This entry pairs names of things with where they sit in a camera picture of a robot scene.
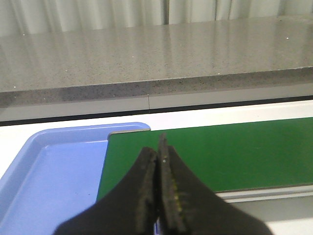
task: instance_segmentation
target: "white surface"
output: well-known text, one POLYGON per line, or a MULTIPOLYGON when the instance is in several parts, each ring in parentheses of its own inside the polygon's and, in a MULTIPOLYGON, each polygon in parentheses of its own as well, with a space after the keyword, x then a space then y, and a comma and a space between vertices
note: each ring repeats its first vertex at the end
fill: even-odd
MULTIPOLYGON (((4 126, 0 127, 0 177, 26 140, 44 129, 138 121, 148 124, 152 130, 164 130, 302 117, 313 117, 313 101, 4 126)), ((276 235, 313 234, 312 218, 268 224, 276 235)))

